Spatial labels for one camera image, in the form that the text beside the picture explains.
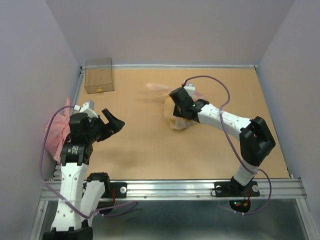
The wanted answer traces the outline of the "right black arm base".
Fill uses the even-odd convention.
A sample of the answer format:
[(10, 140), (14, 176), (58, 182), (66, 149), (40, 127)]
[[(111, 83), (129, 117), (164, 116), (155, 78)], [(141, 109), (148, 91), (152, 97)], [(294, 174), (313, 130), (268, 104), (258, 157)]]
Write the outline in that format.
[(259, 197), (260, 191), (256, 181), (251, 179), (242, 186), (232, 177), (230, 180), (216, 181), (210, 194), (217, 198)]

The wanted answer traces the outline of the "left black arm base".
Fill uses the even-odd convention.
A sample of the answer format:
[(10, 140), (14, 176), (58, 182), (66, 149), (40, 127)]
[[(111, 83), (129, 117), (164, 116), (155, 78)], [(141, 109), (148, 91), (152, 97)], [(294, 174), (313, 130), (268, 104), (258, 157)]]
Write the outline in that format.
[(100, 197), (102, 199), (124, 199), (127, 197), (128, 184), (124, 181), (110, 180), (110, 176), (106, 172), (94, 172), (91, 173), (86, 179), (86, 190), (89, 189), (89, 183), (103, 186), (103, 191)]

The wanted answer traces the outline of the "translucent printed plastic bag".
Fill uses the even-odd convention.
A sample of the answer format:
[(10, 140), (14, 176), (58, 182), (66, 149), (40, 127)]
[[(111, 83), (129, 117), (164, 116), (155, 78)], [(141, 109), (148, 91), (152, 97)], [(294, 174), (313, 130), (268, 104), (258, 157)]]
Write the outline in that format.
[(173, 115), (175, 103), (169, 96), (169, 93), (174, 90), (172, 87), (156, 83), (147, 83), (145, 87), (158, 95), (164, 96), (163, 114), (171, 129), (182, 131), (197, 124), (194, 120), (188, 120), (186, 118), (176, 117)]

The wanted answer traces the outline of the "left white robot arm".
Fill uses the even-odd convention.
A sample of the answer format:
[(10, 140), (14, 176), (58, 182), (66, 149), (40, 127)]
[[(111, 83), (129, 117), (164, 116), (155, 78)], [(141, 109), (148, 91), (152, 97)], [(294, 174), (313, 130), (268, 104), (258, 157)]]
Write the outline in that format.
[(103, 172), (89, 179), (86, 192), (83, 192), (93, 143), (110, 138), (125, 125), (124, 121), (116, 118), (108, 109), (103, 109), (102, 113), (108, 120), (107, 123), (89, 108), (69, 117), (70, 132), (60, 152), (60, 191), (47, 187), (59, 200), (50, 231), (43, 233), (44, 240), (93, 239), (90, 220), (96, 214), (100, 197), (111, 193), (110, 178)]

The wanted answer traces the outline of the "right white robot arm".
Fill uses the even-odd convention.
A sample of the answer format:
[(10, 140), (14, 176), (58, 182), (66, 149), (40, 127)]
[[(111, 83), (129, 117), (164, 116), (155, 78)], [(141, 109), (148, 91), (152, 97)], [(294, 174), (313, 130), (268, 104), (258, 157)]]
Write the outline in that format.
[(231, 192), (242, 195), (248, 190), (248, 183), (258, 173), (262, 161), (276, 145), (266, 121), (257, 116), (254, 119), (240, 117), (223, 111), (204, 99), (194, 101), (192, 87), (179, 87), (169, 96), (174, 102), (173, 115), (205, 124), (224, 131), (227, 140), (233, 136), (239, 141), (240, 167), (230, 182)]

